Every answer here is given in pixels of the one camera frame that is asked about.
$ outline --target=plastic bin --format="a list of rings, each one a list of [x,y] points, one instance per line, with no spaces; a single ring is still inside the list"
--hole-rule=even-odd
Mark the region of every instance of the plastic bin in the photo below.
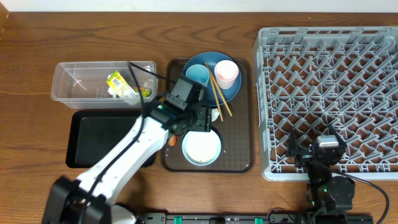
[[[136,65],[156,72],[154,62],[133,62]],[[152,89],[152,94],[144,101],[152,100],[157,94],[157,78],[137,68],[132,68],[141,87]],[[140,108],[141,104],[131,105],[131,98],[113,98],[108,93],[108,75],[119,71],[131,87],[134,79],[127,62],[62,62],[55,67],[51,98],[72,109]]]
[[[139,110],[81,110],[72,116],[67,158],[69,168],[90,168],[131,130]],[[156,153],[141,167],[151,166]]]
[[[262,175],[306,180],[286,157],[327,125],[347,142],[341,172],[398,179],[398,27],[263,28],[254,44]]]

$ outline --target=black tray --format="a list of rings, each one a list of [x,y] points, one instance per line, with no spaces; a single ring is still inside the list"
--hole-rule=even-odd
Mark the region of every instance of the black tray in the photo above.
[[[178,80],[185,64],[190,58],[177,58],[167,66],[167,77]],[[221,106],[224,121],[218,118],[211,125],[222,140],[220,156],[212,164],[196,166],[186,160],[182,154],[182,139],[179,137],[174,147],[166,146],[160,151],[163,166],[175,172],[247,172],[254,165],[254,121],[251,87],[251,67],[243,59],[235,62],[242,73],[242,86],[236,97],[228,103],[233,116],[230,117],[225,106]],[[167,89],[174,87],[167,83]]]
[[[72,116],[66,163],[70,168],[90,168],[129,132],[140,111],[77,111]],[[152,155],[141,167],[155,161]]]

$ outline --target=small robot arm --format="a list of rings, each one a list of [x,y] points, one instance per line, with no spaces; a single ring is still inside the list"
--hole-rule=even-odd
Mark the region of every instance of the small robot arm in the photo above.
[[[113,206],[115,200],[138,168],[166,144],[171,134],[210,131],[211,108],[201,106],[206,100],[203,92],[206,90],[201,84],[182,75],[164,102],[156,97],[145,104],[144,114],[102,160],[74,181],[62,176],[55,181],[42,223],[134,224],[135,215]]]
[[[347,144],[331,125],[328,126],[328,133],[329,135],[318,136],[309,149],[304,149],[296,143],[294,130],[289,134],[286,155],[294,157],[296,167],[306,168],[307,199],[314,206],[305,215],[299,215],[296,222],[349,223],[346,211],[353,208],[355,183],[347,177],[333,176],[329,168],[340,161],[346,152]]]

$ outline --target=wooden table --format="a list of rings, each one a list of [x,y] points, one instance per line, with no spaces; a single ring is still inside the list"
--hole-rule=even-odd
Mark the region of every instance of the wooden table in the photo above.
[[[397,25],[398,14],[12,12],[0,41],[1,222],[40,222],[53,182],[62,174],[73,179],[84,171],[65,165],[75,111],[50,97],[59,62],[151,60],[164,75],[173,58],[206,51],[226,52],[252,65],[253,43],[262,27]],[[119,201],[140,212],[267,213],[276,206],[308,208],[304,182],[262,178],[255,135],[256,165],[246,174],[173,173],[157,158],[129,181]],[[391,200],[385,223],[396,223],[398,181],[375,183]],[[353,202],[353,212],[370,213],[375,221],[385,205],[377,190],[363,184],[356,185]]]

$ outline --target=clear plastic container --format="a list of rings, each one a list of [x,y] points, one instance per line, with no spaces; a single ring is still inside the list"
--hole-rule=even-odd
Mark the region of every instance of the clear plastic container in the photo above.
[[[133,62],[156,72],[154,62]],[[157,78],[137,68],[132,68],[140,87],[149,88],[152,93],[144,101],[152,100],[157,94]],[[108,76],[119,71],[125,81],[134,88],[127,62],[62,62],[55,67],[51,98],[72,109],[140,108],[141,104],[127,103],[131,98],[113,98],[108,93]]]

